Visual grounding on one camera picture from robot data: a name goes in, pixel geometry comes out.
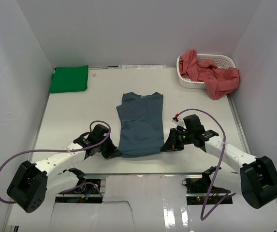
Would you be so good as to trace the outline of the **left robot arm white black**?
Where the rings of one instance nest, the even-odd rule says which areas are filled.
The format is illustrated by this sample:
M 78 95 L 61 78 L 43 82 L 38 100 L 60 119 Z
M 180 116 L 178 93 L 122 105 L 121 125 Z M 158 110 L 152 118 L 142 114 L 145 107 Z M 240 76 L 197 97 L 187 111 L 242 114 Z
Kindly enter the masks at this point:
M 97 153 L 107 160 L 122 155 L 110 139 L 108 123 L 96 120 L 89 128 L 64 150 L 53 150 L 52 156 L 35 163 L 23 162 L 7 188 L 7 195 L 26 213 L 32 213 L 47 195 L 82 192 L 86 187 L 85 174 L 74 167 L 76 163 Z

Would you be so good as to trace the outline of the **blue t shirt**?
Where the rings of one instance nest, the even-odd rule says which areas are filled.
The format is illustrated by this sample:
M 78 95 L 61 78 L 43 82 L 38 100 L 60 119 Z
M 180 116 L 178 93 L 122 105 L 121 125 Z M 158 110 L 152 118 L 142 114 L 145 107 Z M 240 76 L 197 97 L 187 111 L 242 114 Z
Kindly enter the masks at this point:
M 160 153 L 164 145 L 162 94 L 125 93 L 117 113 L 121 122 L 118 148 L 122 157 L 133 159 Z

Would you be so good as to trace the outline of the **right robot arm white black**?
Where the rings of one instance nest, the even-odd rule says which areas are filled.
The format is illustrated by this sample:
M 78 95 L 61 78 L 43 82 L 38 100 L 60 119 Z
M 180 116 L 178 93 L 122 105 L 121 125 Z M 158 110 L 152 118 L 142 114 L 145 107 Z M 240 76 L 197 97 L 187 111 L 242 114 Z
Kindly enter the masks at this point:
M 246 202 L 259 209 L 277 198 L 277 170 L 267 156 L 255 157 L 227 144 L 213 130 L 205 130 L 197 115 L 183 119 L 185 126 L 171 128 L 161 152 L 182 151 L 185 145 L 194 145 L 205 153 L 219 158 L 233 171 L 210 167 L 196 181 L 187 181 L 191 193 L 226 189 L 240 194 Z

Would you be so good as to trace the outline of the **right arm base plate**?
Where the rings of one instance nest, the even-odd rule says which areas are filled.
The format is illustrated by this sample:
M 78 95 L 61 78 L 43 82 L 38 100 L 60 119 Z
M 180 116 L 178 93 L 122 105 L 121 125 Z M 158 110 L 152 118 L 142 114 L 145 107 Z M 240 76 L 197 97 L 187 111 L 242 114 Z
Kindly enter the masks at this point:
M 187 205 L 203 205 L 209 185 L 201 177 L 185 178 L 181 184 L 186 188 Z M 213 187 L 207 205 L 217 204 L 226 193 L 226 189 Z

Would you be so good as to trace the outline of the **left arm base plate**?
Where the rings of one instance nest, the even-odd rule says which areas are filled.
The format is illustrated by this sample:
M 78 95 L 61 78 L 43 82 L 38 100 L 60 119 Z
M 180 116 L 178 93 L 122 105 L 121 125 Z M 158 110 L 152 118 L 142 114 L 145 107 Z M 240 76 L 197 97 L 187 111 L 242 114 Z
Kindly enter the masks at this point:
M 101 194 L 104 195 L 106 182 L 104 179 L 86 179 L 83 183 L 85 182 L 96 185 Z M 55 203 L 101 204 L 102 197 L 93 185 L 87 184 L 70 192 L 57 195 Z

